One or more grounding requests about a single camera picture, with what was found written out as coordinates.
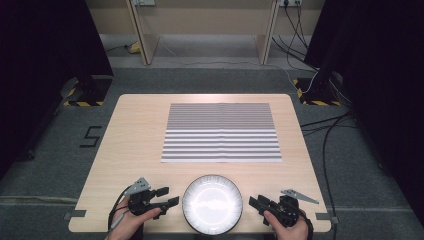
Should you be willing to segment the striped woven placemat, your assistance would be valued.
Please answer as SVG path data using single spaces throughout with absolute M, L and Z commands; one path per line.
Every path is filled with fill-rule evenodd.
M 173 103 L 162 148 L 165 163 L 280 162 L 267 103 Z

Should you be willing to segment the dark curtain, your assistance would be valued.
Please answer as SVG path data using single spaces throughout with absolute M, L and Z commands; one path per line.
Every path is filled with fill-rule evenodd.
M 86 0 L 0 0 L 0 179 L 68 80 L 111 73 Z
M 424 227 L 424 0 L 324 0 L 306 61 L 343 77 L 360 126 Z

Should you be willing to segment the grey tape strip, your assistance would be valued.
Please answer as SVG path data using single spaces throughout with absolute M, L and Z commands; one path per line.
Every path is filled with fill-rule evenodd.
M 67 212 L 63 219 L 64 220 L 71 220 L 73 217 L 84 217 L 86 214 L 85 210 L 73 210 L 72 212 Z
M 332 224 L 339 224 L 337 216 L 332 216 L 329 213 L 315 213 L 316 220 L 319 221 L 330 221 Z

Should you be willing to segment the black tape floor marking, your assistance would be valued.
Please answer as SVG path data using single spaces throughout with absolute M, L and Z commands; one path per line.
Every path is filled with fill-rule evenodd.
M 89 126 L 84 135 L 84 142 L 79 145 L 80 148 L 94 148 L 97 146 L 100 136 L 97 131 L 101 130 L 101 126 Z

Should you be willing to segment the wooden desk leg panel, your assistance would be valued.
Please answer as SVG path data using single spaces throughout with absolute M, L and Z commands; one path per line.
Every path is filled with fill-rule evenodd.
M 145 65 L 150 65 L 160 37 L 148 27 L 144 13 L 146 10 L 151 10 L 155 6 L 140 7 L 134 6 L 131 0 L 125 1 L 129 10 L 134 32 L 140 44 L 140 54 L 142 56 L 143 63 Z
M 265 65 L 268 61 L 272 34 L 275 28 L 276 19 L 279 11 L 280 0 L 270 0 L 271 5 L 267 12 L 265 23 L 265 33 L 255 36 L 255 46 L 258 53 L 258 61 L 261 65 Z

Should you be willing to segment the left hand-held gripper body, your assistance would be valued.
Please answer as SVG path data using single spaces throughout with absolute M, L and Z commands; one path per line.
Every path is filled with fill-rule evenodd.
M 157 191 L 151 189 L 151 185 L 144 177 L 140 177 L 125 191 L 124 195 L 129 197 L 128 208 L 136 216 L 142 215 L 149 210 L 159 208 L 159 203 L 151 203 L 151 200 L 157 196 Z

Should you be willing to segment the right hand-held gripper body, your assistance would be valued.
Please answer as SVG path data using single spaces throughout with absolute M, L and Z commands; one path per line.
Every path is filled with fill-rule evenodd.
M 279 201 L 270 200 L 268 211 L 271 212 L 284 227 L 292 227 L 297 223 L 299 217 L 303 217 L 308 227 L 312 227 L 311 221 L 306 214 L 300 210 L 299 200 L 318 204 L 318 201 L 308 197 L 296 190 L 285 189 L 281 191 Z

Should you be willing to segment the person's left hand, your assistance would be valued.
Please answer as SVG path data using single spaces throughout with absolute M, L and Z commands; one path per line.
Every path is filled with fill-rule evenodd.
M 137 229 L 146 221 L 153 219 L 161 213 L 161 209 L 155 208 L 146 213 L 136 216 L 128 210 L 129 197 L 124 197 L 114 210 L 112 222 L 120 222 L 108 232 L 104 240 L 129 240 Z

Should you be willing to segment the person's right hand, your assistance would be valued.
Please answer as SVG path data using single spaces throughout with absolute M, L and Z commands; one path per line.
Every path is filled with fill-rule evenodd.
M 275 231 L 277 240 L 307 240 L 308 226 L 303 217 L 299 217 L 297 223 L 292 227 L 284 227 L 278 219 L 269 211 L 264 212 L 265 219 Z

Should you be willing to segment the stand base with hazard tape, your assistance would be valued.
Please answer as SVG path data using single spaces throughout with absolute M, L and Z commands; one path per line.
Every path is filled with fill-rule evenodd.
M 112 79 L 109 77 L 88 76 L 82 80 L 76 79 L 65 98 L 64 106 L 102 106 L 111 83 Z
M 317 106 L 340 106 L 335 91 L 330 85 L 323 89 L 315 90 L 310 86 L 311 78 L 298 78 L 293 81 L 297 91 L 297 96 L 303 105 Z

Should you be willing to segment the white plate with dark rim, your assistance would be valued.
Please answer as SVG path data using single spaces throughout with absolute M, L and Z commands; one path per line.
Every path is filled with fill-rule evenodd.
M 231 231 L 243 212 L 238 187 L 220 175 L 205 175 L 194 180 L 182 199 L 183 215 L 198 233 L 216 236 Z

